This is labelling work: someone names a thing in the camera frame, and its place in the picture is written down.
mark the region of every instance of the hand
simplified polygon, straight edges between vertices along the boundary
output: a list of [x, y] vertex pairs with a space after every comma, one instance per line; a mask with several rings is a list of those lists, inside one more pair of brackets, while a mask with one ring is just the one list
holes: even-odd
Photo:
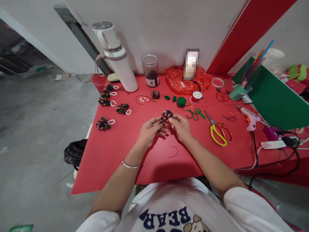
[[165, 132], [169, 130], [167, 128], [162, 128], [162, 124], [159, 124], [160, 118], [152, 118], [145, 122], [141, 128], [141, 133], [139, 134], [137, 144], [149, 148], [153, 141], [155, 135], [166, 136]]
[[177, 137], [181, 142], [185, 142], [192, 138], [189, 121], [183, 116], [174, 114], [173, 117], [170, 117], [168, 120], [171, 123], [172, 128], [176, 130]]

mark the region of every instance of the hot glue gun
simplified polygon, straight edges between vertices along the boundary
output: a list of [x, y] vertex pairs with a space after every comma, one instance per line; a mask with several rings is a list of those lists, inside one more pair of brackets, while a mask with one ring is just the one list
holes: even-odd
[[240, 106], [238, 106], [238, 107], [240, 108], [241, 113], [247, 117], [246, 121], [249, 122], [249, 125], [246, 128], [247, 131], [254, 131], [255, 128], [256, 128], [257, 122], [260, 121], [261, 118], [256, 116], [254, 113], [252, 113], [251, 111], [249, 111], [245, 107], [240, 107]]

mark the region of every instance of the red table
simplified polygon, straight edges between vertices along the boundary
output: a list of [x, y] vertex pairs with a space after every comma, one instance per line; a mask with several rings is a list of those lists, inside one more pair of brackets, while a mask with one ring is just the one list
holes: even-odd
[[[156, 88], [148, 87], [143, 75], [137, 75], [136, 79], [139, 85], [136, 92], [128, 93], [124, 90], [121, 83], [117, 83], [115, 85], [120, 86], [120, 89], [116, 90], [118, 94], [117, 96], [110, 97], [110, 100], [115, 100], [117, 105], [121, 103], [129, 104], [129, 109], [132, 110], [131, 115], [118, 114], [115, 107], [98, 106], [72, 194], [101, 190], [135, 143], [139, 136], [140, 128], [145, 121], [153, 117], [160, 117], [164, 110], [171, 110], [174, 114], [182, 116], [188, 114], [187, 111], [179, 108], [176, 102], [172, 102], [172, 97], [176, 94], [167, 86], [164, 74], [160, 75], [160, 84]], [[232, 81], [231, 79], [224, 80], [227, 83], [221, 89], [229, 93]], [[140, 97], [138, 97], [136, 98], [137, 101], [145, 105], [136, 103], [135, 97], [137, 95], [150, 96], [150, 92], [153, 90], [157, 90], [161, 94], [158, 102], [146, 101], [143, 103], [139, 101]], [[202, 112], [204, 109], [207, 110], [217, 123], [224, 123], [232, 132], [234, 142], [225, 147], [215, 144], [210, 136], [210, 124], [200, 116], [198, 121], [189, 120], [193, 136], [231, 169], [252, 166], [254, 147], [251, 134], [246, 130], [248, 123], [245, 121], [245, 116], [235, 113], [236, 122], [228, 121], [223, 117], [223, 115], [228, 117], [233, 112], [239, 112], [236, 106], [244, 106], [244, 104], [241, 101], [232, 100], [221, 103], [216, 99], [215, 93], [216, 88], [210, 85], [209, 89], [203, 93], [204, 99], [196, 104], [195, 107], [200, 108]], [[164, 99], [165, 95], [170, 96], [171, 99]], [[186, 98], [187, 102], [190, 101], [190, 96], [184, 95], [183, 97]], [[252, 107], [245, 107], [255, 112]], [[108, 131], [98, 131], [96, 129], [96, 122], [101, 117], [107, 120], [115, 119], [116, 123]], [[263, 125], [258, 123], [255, 131], [258, 147], [260, 142], [267, 141], [262, 128]], [[162, 137], [156, 137], [153, 146], [147, 150], [136, 184], [149, 184], [202, 175], [192, 155], [177, 140], [175, 132], [171, 130], [168, 134], [169, 136], [166, 136], [164, 140]], [[279, 150], [262, 150], [260, 153], [260, 164], [275, 162], [286, 157]], [[308, 157], [307, 151], [302, 150], [300, 153], [302, 156]]]

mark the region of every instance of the white paper cup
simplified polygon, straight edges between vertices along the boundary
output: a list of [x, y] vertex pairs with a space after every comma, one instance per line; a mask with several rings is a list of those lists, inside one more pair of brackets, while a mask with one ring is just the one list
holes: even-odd
[[268, 49], [268, 51], [266, 52], [264, 58], [264, 62], [263, 65], [265, 67], [270, 67], [271, 65], [273, 65], [275, 62], [279, 61], [280, 59], [282, 59], [284, 57], [284, 53], [276, 48], [270, 48]]

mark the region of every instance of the green cup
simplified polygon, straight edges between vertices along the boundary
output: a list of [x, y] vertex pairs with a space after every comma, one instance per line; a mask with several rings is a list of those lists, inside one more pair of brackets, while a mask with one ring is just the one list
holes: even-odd
[[252, 90], [252, 87], [250, 86], [248, 90], [245, 90], [240, 84], [236, 86], [236, 88], [233, 89], [232, 92], [230, 92], [229, 97], [233, 101], [237, 101], [241, 99], [244, 95], [249, 93]]

